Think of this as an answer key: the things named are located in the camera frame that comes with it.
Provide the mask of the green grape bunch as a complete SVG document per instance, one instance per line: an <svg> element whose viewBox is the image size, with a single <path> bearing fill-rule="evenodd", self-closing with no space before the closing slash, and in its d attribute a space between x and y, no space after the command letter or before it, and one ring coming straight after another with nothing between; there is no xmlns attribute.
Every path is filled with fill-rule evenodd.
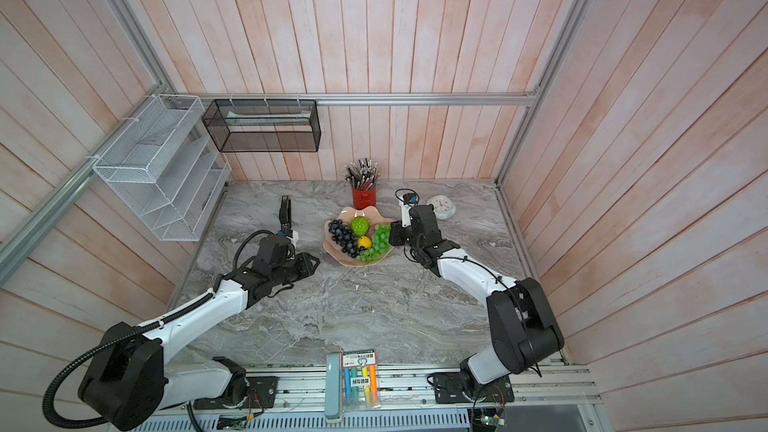
<svg viewBox="0 0 768 432"><path fill-rule="evenodd" d="M378 224L373 227L371 236L368 236L372 240L372 247L369 249L362 248L358 259L363 263L374 262L383 258L390 250L389 244L389 224Z"/></svg>

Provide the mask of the yellow fake pear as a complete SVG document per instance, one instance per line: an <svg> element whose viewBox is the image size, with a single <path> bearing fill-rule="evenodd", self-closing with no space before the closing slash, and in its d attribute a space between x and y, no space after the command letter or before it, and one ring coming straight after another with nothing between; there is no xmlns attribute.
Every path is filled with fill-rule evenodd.
<svg viewBox="0 0 768 432"><path fill-rule="evenodd" d="M358 238L358 246L362 247L364 249L369 249L372 247L372 240L368 236L361 236Z"/></svg>

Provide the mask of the green bumpy fake fruit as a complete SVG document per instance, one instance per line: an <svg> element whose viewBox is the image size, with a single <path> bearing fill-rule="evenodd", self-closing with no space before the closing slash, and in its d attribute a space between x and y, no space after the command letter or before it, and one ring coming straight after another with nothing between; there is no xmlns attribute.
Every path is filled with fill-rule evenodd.
<svg viewBox="0 0 768 432"><path fill-rule="evenodd" d="M365 216L355 217L350 222L350 228L358 237L366 236L370 229L370 221Z"/></svg>

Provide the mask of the dark purple grape bunch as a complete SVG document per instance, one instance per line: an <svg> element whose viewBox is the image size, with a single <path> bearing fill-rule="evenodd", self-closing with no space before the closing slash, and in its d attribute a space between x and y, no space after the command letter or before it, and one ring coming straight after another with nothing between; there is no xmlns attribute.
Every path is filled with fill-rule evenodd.
<svg viewBox="0 0 768 432"><path fill-rule="evenodd" d="M357 259L362 248L358 246L358 236L352 231L350 225L341 219L334 219L328 224L328 232L332 241L341 247L341 251L352 259Z"/></svg>

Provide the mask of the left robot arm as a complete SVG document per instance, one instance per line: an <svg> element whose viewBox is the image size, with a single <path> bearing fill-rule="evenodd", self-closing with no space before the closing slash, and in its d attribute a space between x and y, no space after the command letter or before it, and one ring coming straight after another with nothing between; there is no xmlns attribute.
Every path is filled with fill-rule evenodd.
<svg viewBox="0 0 768 432"><path fill-rule="evenodd" d="M254 256L196 299L135 327L111 327L90 360L79 398L121 431L138 427L159 409L199 399L219 400L228 408L243 405L249 383L242 366L223 356L174 365L173 357L220 322L292 289L319 263L296 252L288 237L264 235Z"/></svg>

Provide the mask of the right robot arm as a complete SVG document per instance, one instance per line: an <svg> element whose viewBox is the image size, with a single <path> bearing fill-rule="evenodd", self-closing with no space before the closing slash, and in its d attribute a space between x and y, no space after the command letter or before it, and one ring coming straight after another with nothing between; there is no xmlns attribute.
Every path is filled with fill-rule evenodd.
<svg viewBox="0 0 768 432"><path fill-rule="evenodd" d="M486 309L491 344L460 365L457 380L466 392L510 374L535 368L565 345L541 284L514 279L469 256L442 236L431 205L401 205L390 244L407 247L412 261L475 298Z"/></svg>

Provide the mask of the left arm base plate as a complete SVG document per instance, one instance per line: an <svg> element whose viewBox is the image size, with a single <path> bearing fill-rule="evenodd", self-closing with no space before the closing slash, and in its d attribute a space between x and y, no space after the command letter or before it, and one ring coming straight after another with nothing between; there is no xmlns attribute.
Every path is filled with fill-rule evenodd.
<svg viewBox="0 0 768 432"><path fill-rule="evenodd" d="M264 410L274 407L278 391L277 376L248 375L237 385L228 387L222 396L193 402L195 410Z"/></svg>

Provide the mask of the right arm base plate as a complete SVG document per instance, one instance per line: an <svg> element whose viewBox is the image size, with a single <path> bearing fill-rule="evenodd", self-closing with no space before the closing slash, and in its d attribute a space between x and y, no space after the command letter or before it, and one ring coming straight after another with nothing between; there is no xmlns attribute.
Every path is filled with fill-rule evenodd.
<svg viewBox="0 0 768 432"><path fill-rule="evenodd" d="M504 405L515 401L508 377L480 384L466 371L435 372L427 376L427 382L438 404L494 402Z"/></svg>

